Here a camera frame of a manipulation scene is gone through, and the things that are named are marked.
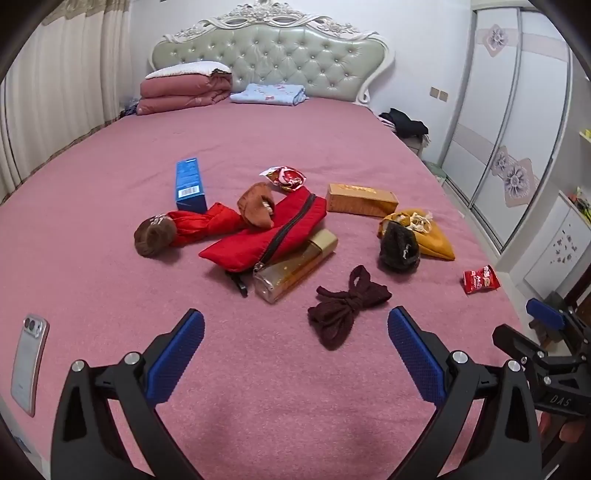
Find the red milk candy wrapper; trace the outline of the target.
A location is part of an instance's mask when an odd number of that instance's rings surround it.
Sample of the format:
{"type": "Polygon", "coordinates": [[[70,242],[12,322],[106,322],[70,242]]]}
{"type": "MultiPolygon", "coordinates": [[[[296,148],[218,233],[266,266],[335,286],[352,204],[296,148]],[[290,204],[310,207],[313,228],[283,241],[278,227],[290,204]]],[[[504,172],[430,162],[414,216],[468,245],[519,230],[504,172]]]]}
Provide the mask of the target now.
{"type": "Polygon", "coordinates": [[[467,270],[462,276],[463,290],[467,295],[477,292],[493,291],[500,288],[500,282],[491,265],[481,269],[467,270]]]}

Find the black fuzzy pouch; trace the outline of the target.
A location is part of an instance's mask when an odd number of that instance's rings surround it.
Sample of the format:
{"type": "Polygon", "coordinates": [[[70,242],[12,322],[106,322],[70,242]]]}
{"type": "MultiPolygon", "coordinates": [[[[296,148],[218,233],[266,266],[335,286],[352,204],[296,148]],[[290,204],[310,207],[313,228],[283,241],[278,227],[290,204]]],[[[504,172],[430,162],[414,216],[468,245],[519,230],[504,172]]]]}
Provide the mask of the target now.
{"type": "Polygon", "coordinates": [[[389,222],[381,238],[379,262],[394,273],[407,274],[417,270],[421,260],[415,234],[397,222],[389,222]]]}

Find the red cloth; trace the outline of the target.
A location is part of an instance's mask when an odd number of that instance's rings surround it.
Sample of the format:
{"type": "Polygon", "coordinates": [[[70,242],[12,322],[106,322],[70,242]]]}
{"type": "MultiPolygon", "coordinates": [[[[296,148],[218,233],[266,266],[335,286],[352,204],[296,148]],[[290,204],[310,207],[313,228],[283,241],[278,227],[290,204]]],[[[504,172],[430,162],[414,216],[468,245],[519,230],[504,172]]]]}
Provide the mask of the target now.
{"type": "Polygon", "coordinates": [[[219,202],[205,213],[172,211],[168,216],[176,227],[172,247],[184,247],[207,238],[233,234],[246,226],[238,212],[219,202]]]}

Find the dark maroon knotted cloth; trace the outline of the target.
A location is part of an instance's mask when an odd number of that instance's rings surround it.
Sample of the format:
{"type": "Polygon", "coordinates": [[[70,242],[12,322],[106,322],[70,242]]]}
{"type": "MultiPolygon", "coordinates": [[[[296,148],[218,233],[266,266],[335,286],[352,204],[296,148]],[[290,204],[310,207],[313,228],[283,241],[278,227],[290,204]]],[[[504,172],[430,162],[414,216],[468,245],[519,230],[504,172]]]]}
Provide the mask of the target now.
{"type": "Polygon", "coordinates": [[[329,351],[338,350],[353,329],[356,316],[363,310],[387,303],[392,294],[387,286],[372,280],[363,265],[349,274],[348,289],[332,292],[317,288],[318,304],[308,308],[308,322],[318,335],[318,341],[329,351]]]}

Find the red pencil pouch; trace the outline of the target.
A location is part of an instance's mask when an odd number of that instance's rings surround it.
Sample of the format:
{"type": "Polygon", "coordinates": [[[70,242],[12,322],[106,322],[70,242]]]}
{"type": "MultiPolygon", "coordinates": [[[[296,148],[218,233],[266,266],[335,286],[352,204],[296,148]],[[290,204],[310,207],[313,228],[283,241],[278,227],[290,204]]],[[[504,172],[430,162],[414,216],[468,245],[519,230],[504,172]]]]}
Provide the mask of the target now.
{"type": "Polygon", "coordinates": [[[219,267],[246,298],[249,289],[242,277],[253,273],[256,267],[294,253],[324,221],[327,211],[324,197],[301,187],[276,204],[273,228],[245,227],[206,247],[198,256],[219,267]]]}

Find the red snack wrapper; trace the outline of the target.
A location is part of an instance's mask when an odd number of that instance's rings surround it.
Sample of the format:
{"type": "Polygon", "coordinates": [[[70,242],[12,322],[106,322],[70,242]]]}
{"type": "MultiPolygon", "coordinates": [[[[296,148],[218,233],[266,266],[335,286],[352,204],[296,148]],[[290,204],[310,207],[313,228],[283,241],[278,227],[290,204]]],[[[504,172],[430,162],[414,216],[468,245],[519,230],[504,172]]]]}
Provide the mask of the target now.
{"type": "Polygon", "coordinates": [[[274,166],[264,170],[260,176],[269,180],[274,187],[293,192],[304,186],[307,177],[297,169],[288,166],[274,166]]]}

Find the yellow cloth with tissues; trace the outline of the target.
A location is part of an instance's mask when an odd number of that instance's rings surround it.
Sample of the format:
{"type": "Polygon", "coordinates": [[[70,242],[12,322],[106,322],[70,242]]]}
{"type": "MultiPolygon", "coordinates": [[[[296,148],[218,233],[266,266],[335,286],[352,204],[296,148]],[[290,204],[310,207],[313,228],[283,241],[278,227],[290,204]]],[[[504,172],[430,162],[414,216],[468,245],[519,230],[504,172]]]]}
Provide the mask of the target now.
{"type": "Polygon", "coordinates": [[[378,227],[379,238],[384,236],[391,222],[399,223],[414,233],[422,255],[445,261],[454,261],[456,259],[452,244],[436,223],[431,212],[419,208],[394,212],[384,217],[380,222],[378,227]]]}

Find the orange brown sock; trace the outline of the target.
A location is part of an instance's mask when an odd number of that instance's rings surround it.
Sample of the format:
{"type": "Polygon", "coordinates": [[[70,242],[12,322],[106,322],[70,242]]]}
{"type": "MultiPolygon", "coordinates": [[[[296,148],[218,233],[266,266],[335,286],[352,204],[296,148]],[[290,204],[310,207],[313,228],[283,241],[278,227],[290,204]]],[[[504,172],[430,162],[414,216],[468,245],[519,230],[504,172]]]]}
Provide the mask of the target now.
{"type": "Polygon", "coordinates": [[[273,228],[274,206],[273,193],[264,182],[253,184],[238,199],[238,211],[243,220],[263,230],[273,228]]]}

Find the wall switch plates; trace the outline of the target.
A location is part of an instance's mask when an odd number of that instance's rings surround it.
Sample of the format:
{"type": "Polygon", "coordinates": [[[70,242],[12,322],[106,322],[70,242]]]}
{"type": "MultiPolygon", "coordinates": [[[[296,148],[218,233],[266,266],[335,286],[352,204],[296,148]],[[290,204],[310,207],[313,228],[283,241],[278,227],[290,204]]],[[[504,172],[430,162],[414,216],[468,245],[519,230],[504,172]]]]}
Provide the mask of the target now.
{"type": "Polygon", "coordinates": [[[448,92],[446,92],[444,90],[437,89],[435,87],[432,87],[430,89],[430,96],[432,98],[438,99],[438,100],[440,100],[442,102],[448,102],[448,99],[449,99],[449,93],[448,92]]]}

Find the dark brown lettered sock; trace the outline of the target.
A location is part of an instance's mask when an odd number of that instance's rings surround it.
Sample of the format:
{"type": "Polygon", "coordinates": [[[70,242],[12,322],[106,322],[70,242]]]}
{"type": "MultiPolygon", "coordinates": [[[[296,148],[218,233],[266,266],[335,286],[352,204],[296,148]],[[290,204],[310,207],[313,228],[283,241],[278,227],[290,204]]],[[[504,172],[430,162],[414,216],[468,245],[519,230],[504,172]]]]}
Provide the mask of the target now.
{"type": "Polygon", "coordinates": [[[134,232],[135,250],[142,257],[155,257],[171,245],[176,232],[176,226],[168,215],[159,214],[150,217],[144,220],[134,232]]]}

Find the brown cardboard box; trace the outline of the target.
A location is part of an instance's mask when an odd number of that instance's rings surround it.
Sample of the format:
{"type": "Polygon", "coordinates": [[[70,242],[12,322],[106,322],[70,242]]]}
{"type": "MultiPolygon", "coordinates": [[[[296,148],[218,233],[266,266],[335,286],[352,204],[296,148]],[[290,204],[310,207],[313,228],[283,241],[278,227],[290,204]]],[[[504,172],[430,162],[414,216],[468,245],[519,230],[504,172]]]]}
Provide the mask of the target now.
{"type": "Polygon", "coordinates": [[[331,212],[380,218],[394,213],[399,205],[390,191],[339,183],[329,184],[325,200],[331,212]]]}

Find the beige curtain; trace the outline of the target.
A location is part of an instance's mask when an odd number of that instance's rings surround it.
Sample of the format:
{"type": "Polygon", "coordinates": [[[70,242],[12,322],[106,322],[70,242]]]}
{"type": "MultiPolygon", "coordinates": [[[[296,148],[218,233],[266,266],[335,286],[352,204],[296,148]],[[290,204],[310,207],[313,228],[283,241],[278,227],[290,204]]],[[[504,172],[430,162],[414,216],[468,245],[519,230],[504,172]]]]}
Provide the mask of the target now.
{"type": "Polygon", "coordinates": [[[129,2],[61,2],[1,83],[2,197],[114,122],[132,94],[129,2]]]}

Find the blue cardboard box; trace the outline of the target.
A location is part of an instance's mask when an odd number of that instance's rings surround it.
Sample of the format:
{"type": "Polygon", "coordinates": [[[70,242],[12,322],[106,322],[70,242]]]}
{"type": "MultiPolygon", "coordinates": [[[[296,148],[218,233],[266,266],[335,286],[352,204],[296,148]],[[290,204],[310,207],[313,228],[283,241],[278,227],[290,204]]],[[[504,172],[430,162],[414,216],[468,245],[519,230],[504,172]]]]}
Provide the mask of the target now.
{"type": "Polygon", "coordinates": [[[198,214],[207,211],[204,185],[202,185],[196,158],[176,163],[175,203],[179,211],[190,211],[198,214]]]}

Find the gold perfume bottle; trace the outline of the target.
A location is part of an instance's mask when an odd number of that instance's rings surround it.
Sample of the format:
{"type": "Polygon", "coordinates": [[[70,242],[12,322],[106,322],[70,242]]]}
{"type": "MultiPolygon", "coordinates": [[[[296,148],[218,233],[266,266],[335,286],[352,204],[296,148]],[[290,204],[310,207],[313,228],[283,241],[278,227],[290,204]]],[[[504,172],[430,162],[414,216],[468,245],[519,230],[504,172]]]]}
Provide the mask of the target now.
{"type": "Polygon", "coordinates": [[[256,267],[253,272],[256,294],[267,303],[276,303],[331,256],[338,243],[338,237],[329,229],[318,230],[294,253],[269,265],[256,267]]]}

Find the folded light blue blanket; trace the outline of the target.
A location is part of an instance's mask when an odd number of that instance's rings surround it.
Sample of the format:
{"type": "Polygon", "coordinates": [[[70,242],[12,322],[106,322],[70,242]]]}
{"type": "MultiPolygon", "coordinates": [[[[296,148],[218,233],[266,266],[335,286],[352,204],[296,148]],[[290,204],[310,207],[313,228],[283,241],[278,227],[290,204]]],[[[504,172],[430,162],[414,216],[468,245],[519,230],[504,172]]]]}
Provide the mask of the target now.
{"type": "Polygon", "coordinates": [[[297,106],[308,99],[304,86],[290,84],[263,85],[250,83],[245,90],[229,96],[232,103],[297,106]]]}

